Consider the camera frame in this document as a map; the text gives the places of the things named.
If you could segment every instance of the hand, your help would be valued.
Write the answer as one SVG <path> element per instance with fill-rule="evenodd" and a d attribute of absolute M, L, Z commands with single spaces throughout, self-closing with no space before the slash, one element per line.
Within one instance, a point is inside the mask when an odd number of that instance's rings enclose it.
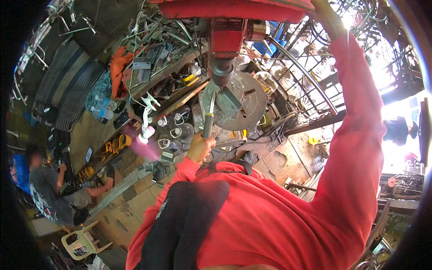
<path fill-rule="evenodd" d="M 59 169 L 60 169 L 60 173 L 64 173 L 66 171 L 67 167 L 66 167 L 66 165 L 64 163 L 62 163 L 60 165 Z"/>
<path fill-rule="evenodd" d="M 201 130 L 194 135 L 191 147 L 187 153 L 187 157 L 200 166 L 203 163 L 203 160 L 210 155 L 212 147 L 216 146 L 214 138 L 203 138 L 202 134 L 203 131 Z"/>
<path fill-rule="evenodd" d="M 315 6 L 312 18 L 321 23 L 331 40 L 335 40 L 341 35 L 346 35 L 346 28 L 342 19 L 331 8 L 328 0 L 311 0 Z"/>

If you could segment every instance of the sack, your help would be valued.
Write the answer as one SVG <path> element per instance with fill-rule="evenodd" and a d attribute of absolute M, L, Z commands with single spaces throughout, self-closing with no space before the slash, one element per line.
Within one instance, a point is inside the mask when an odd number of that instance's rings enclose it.
<path fill-rule="evenodd" d="M 54 107 L 53 105 L 47 105 L 47 104 L 43 104 L 43 109 L 42 111 L 37 110 L 37 108 L 35 108 L 33 110 L 33 113 L 35 115 L 39 115 L 44 121 L 50 123 L 50 124 L 54 124 L 55 121 L 57 120 L 57 116 L 58 116 L 58 109 L 56 107 Z"/>
<path fill-rule="evenodd" d="M 75 226 L 79 226 L 83 224 L 87 217 L 89 217 L 89 211 L 87 208 L 78 209 L 76 206 L 72 206 L 72 208 L 75 210 L 75 216 L 73 217 L 73 224 Z"/>

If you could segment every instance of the man sitting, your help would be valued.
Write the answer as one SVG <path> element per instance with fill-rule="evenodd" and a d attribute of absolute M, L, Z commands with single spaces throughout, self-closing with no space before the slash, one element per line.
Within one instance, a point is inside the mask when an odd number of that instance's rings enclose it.
<path fill-rule="evenodd" d="M 60 172 L 42 167 L 42 157 L 36 147 L 28 147 L 27 163 L 30 168 L 30 193 L 36 207 L 49 220 L 58 225 L 78 225 L 83 221 L 76 219 L 76 209 L 82 209 L 97 197 L 114 187 L 114 168 L 107 170 L 107 181 L 104 186 L 83 188 L 68 196 L 60 196 L 66 165 L 60 165 Z"/>

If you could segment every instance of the drill press head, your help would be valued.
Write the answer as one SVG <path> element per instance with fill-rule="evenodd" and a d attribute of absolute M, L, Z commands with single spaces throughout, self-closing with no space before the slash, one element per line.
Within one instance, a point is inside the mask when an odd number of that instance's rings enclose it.
<path fill-rule="evenodd" d="M 211 77 L 219 87 L 225 87 L 231 82 L 234 73 L 235 58 L 216 58 L 210 57 L 209 65 Z"/>

